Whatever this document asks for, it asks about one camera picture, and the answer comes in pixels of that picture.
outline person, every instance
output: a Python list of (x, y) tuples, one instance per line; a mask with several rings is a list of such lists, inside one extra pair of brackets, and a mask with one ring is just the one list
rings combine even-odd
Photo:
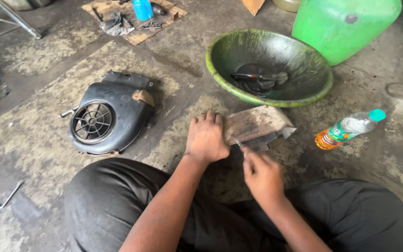
[(254, 200), (221, 204), (197, 192), (207, 166), (226, 158), (222, 118), (193, 118), (172, 175), (109, 158), (79, 171), (65, 192), (75, 252), (403, 252), (403, 203), (356, 179), (284, 190), (283, 167), (242, 146)]

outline fan grille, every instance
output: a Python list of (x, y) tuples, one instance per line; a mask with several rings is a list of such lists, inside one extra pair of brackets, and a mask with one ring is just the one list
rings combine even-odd
[(113, 118), (109, 105), (98, 102), (86, 104), (73, 117), (73, 133), (84, 143), (98, 142), (113, 129)]

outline bottle label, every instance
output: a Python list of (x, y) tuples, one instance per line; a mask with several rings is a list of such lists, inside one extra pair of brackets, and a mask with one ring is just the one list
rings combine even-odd
[(337, 142), (345, 142), (347, 140), (350, 140), (351, 138), (355, 137), (358, 134), (355, 134), (353, 132), (346, 132), (341, 128), (341, 121), (338, 123), (334, 124), (332, 127), (330, 127), (327, 131), (330, 137), (333, 138), (333, 140)]

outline orange liquid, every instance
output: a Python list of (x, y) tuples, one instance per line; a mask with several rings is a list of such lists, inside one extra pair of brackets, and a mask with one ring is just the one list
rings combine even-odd
[(342, 143), (335, 141), (332, 137), (329, 136), (327, 131), (328, 129), (325, 129), (316, 135), (316, 145), (323, 150), (332, 150), (333, 148), (340, 146)]

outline teal bottle cap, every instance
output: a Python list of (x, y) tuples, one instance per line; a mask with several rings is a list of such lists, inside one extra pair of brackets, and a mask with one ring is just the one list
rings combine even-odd
[(369, 112), (369, 117), (371, 118), (371, 120), (376, 122), (382, 121), (383, 119), (385, 119), (385, 116), (385, 112), (378, 108), (373, 109)]

